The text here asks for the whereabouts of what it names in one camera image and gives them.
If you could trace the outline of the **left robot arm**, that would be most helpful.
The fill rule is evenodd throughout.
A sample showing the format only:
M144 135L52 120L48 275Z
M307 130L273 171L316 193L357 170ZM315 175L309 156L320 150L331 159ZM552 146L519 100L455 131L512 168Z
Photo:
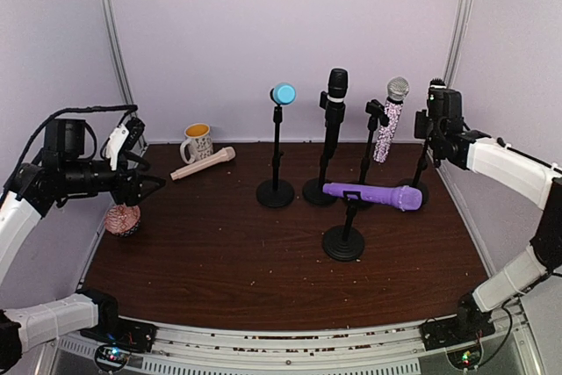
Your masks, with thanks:
M30 135L1 190L1 275L53 208L102 193L116 206L138 206L164 187L148 174L149 163L133 150L145 131L137 105L60 109ZM77 331L92 331L107 343L126 336L118 301L96 289L62 299L1 311L1 371L35 347Z

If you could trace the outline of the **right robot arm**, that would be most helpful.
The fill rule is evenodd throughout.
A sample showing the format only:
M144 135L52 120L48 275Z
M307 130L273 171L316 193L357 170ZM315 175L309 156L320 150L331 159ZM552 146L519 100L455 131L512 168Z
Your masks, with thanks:
M474 174L478 182L472 198L482 200L482 212L490 212L508 228L531 226L522 213L537 222L522 252L461 297L455 316L421 327L430 347L490 335L495 309L530 292L561 266L561 168L517 150L501 137L468 128L461 93L441 79L429 83L427 106L415 115L414 135L424 141L420 169L432 161L434 167L447 163Z

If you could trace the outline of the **black stand for pink microphone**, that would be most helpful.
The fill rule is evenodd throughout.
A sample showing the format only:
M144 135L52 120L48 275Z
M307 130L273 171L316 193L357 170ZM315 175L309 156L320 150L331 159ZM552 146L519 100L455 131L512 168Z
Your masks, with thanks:
M409 186L421 192L421 205L429 202L429 188L422 181L422 173L429 167L429 150L440 149L443 146L443 117L435 115L429 107L415 114L414 137L423 139L421 155L416 163L414 176L403 178L398 186Z

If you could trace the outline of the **black stand for purple microphone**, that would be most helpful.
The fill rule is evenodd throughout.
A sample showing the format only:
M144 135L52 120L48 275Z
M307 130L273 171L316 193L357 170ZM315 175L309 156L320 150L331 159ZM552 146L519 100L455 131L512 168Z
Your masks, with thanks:
M344 191L343 198L347 203L345 222L326 231L322 237L322 248L327 256L338 262L351 262L364 252L364 238L353 228L357 204L362 197L359 191Z

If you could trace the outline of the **purple microphone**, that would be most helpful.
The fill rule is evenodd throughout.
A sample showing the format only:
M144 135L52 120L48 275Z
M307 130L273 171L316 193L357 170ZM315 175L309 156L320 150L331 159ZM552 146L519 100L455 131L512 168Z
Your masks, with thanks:
M332 197L392 206L402 212L417 211L423 203L422 192L408 185L380 187L363 184L327 183L322 192Z

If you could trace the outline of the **pale pink microphone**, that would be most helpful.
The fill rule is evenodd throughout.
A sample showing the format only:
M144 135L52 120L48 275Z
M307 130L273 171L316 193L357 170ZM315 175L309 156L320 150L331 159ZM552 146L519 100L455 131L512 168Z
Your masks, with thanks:
M202 160L196 161L193 164L185 165L182 168L171 172L170 178L172 181L180 180L185 177L199 173L200 171L204 169L208 169L217 164L232 161L235 157L236 157L236 153L234 148L225 147Z

